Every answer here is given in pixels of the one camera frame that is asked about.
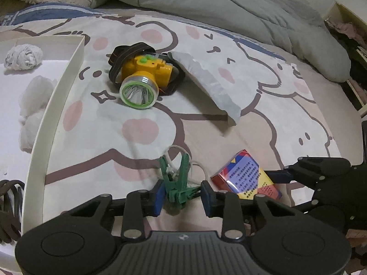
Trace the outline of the green plastic clothespin with cord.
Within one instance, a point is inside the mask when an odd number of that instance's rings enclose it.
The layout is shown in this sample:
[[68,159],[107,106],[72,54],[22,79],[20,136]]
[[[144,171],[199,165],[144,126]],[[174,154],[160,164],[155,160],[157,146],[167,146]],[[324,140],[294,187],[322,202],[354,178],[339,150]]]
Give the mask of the green plastic clothespin with cord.
[[[178,168],[174,166],[169,155],[171,148],[178,149],[181,153],[181,162]],[[171,145],[165,150],[159,158],[159,165],[167,199],[173,207],[178,209],[184,208],[188,201],[200,194],[201,182],[192,178],[194,166],[202,170],[205,180],[210,178],[205,167],[200,162],[193,160],[188,151],[178,145]]]

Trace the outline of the colourful playing card box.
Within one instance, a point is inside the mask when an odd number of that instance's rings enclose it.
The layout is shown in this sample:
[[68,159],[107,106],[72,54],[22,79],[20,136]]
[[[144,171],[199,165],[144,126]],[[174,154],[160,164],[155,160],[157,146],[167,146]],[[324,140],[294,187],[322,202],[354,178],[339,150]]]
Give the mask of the colourful playing card box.
[[275,200],[282,197],[270,177],[246,150],[239,151],[211,177],[211,181],[219,190],[233,192],[240,199],[253,200],[256,194]]

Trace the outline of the yellow headlamp with black strap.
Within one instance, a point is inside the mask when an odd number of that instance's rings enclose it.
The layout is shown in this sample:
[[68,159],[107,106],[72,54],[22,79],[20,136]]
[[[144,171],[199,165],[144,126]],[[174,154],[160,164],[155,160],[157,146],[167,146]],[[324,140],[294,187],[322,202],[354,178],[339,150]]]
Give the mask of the yellow headlamp with black strap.
[[157,53],[143,42],[117,46],[109,56],[109,80],[122,102],[134,109],[152,107],[159,96],[171,95],[185,72],[170,54]]

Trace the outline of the silver foil pouch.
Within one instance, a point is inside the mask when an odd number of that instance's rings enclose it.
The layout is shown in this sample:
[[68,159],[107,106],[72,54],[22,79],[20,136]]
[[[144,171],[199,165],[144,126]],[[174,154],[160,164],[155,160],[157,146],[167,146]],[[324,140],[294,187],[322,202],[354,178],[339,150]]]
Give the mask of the silver foil pouch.
[[230,97],[230,93],[219,83],[208,70],[188,53],[169,52],[169,57],[186,72],[191,80],[208,95],[217,108],[227,113],[234,125],[239,123],[241,108]]

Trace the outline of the brown plastic hair claw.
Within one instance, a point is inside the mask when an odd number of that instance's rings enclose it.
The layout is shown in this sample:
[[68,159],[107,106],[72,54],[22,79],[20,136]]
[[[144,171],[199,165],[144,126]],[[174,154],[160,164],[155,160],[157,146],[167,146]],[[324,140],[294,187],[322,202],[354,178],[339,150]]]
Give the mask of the brown plastic hair claw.
[[1,180],[1,243],[20,238],[24,187],[20,180]]

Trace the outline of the white cotton wad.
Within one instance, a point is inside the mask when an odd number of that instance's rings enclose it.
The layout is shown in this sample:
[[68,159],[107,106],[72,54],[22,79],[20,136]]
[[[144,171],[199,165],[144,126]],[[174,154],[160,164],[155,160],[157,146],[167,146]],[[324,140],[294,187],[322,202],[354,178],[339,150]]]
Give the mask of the white cotton wad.
[[19,148],[21,151],[32,152],[40,123],[56,85],[57,80],[36,76],[19,98],[21,123]]

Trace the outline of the white grey yarn ball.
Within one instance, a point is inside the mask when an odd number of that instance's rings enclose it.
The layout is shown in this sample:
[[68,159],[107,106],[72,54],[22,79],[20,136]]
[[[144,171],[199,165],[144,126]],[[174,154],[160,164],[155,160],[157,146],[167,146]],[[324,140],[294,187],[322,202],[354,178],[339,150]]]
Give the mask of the white grey yarn ball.
[[40,65],[43,51],[36,45],[22,44],[12,47],[4,60],[6,70],[24,71],[31,70]]

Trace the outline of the cartoon bear print sheet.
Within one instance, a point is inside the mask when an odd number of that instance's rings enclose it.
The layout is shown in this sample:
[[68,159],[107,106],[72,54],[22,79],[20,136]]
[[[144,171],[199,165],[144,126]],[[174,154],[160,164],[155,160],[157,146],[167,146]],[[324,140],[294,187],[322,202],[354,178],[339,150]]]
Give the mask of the cartoon bear print sheet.
[[[1,39],[71,36],[85,39],[83,63],[62,112],[49,159],[31,173],[25,206],[46,222],[99,194],[124,197],[150,189],[160,156],[178,165],[184,148],[198,161],[193,177],[216,174],[240,150],[266,170],[299,157],[339,157],[338,146],[296,64],[207,28],[146,15],[78,17],[1,27]],[[241,110],[227,114],[186,77],[176,92],[147,110],[122,103],[108,78],[108,58],[118,45],[146,42],[172,52],[196,72],[209,72]]]

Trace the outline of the wooden side shelf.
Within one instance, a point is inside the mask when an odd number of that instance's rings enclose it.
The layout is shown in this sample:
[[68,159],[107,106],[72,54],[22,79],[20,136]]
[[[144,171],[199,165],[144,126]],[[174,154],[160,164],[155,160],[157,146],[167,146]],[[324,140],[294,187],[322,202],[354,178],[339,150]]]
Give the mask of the wooden side shelf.
[[366,117],[366,20],[335,2],[324,21],[351,61],[350,76],[341,87],[359,115]]

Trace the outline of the grey quilted duvet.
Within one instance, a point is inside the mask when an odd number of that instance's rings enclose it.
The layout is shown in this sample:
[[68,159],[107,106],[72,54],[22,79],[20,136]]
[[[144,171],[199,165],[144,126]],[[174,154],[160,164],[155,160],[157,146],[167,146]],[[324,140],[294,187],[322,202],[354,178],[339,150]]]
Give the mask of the grey quilted duvet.
[[282,48],[337,83],[350,76],[347,51],[302,0],[119,0],[184,17]]

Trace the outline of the white shallow cardboard tray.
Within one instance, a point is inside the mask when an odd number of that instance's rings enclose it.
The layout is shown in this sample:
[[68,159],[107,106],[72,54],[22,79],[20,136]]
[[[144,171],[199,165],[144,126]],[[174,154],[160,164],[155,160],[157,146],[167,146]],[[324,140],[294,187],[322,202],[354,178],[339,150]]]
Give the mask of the white shallow cardboard tray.
[[[83,64],[85,39],[82,36],[14,38],[1,42],[1,59],[14,46],[31,44],[44,53],[42,63],[28,72],[1,69],[1,178],[25,184],[21,214],[22,234],[42,224],[45,176],[53,138],[70,89]],[[36,76],[56,82],[45,108],[31,153],[19,148],[19,99]]]

